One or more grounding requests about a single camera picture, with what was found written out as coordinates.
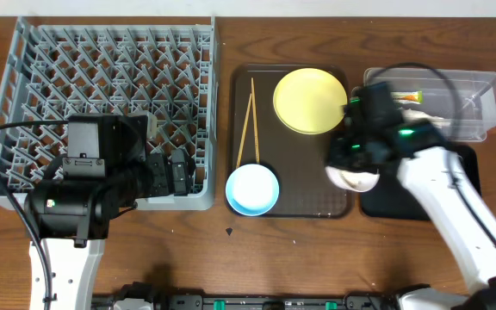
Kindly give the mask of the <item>white bowl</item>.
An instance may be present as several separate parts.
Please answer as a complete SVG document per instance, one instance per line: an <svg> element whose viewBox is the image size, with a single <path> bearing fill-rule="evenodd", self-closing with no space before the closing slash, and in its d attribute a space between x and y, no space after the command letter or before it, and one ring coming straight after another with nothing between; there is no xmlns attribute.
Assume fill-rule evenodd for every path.
<svg viewBox="0 0 496 310"><path fill-rule="evenodd" d="M378 183L379 174L368 172L349 172L331 166L325 167L329 180L338 188L358 193L372 190Z"/></svg>

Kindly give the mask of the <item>green snack wrapper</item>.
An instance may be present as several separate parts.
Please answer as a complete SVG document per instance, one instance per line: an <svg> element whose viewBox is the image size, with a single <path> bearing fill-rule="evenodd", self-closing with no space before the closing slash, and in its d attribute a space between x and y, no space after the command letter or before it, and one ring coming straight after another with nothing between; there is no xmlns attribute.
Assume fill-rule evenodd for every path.
<svg viewBox="0 0 496 310"><path fill-rule="evenodd" d="M421 91L394 91L391 96L395 102L400 104L421 104L423 102Z"/></svg>

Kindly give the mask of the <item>light blue bowl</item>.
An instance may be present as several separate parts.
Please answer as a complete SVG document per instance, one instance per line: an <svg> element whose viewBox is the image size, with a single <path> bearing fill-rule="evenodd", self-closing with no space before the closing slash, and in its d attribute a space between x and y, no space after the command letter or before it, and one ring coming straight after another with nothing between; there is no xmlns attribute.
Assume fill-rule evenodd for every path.
<svg viewBox="0 0 496 310"><path fill-rule="evenodd" d="M260 164L240 166L226 180L226 200L238 214L256 217L278 202L280 185L276 175Z"/></svg>

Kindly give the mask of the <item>small white cup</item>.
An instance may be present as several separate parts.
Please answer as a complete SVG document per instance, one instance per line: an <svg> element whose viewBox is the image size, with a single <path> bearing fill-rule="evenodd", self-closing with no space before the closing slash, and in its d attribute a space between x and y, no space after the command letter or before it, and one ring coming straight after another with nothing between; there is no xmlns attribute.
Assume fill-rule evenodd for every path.
<svg viewBox="0 0 496 310"><path fill-rule="evenodd" d="M142 116L146 118L146 139L154 140L158 134L158 118L148 110L139 110L132 113L132 116Z"/></svg>

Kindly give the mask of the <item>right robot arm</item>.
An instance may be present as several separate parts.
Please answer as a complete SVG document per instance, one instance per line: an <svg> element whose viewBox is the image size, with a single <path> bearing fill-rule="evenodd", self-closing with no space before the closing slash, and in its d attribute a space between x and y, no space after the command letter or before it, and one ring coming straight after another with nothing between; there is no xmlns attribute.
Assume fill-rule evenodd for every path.
<svg viewBox="0 0 496 310"><path fill-rule="evenodd" d="M398 309L496 309L496 219L450 143L428 120L406 121L386 83L366 85L344 108L325 172L355 192L393 175L427 213L453 254L468 295L430 286L395 294Z"/></svg>

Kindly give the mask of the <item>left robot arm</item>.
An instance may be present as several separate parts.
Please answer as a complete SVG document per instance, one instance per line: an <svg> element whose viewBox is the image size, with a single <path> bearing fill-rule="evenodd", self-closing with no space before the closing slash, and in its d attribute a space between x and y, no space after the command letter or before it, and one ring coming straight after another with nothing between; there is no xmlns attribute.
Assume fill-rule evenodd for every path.
<svg viewBox="0 0 496 310"><path fill-rule="evenodd" d="M41 249L31 261L31 308L90 308L110 221L139 199L190 192L195 161L186 151L147 151L157 129L150 115L69 117L66 153L24 203Z"/></svg>

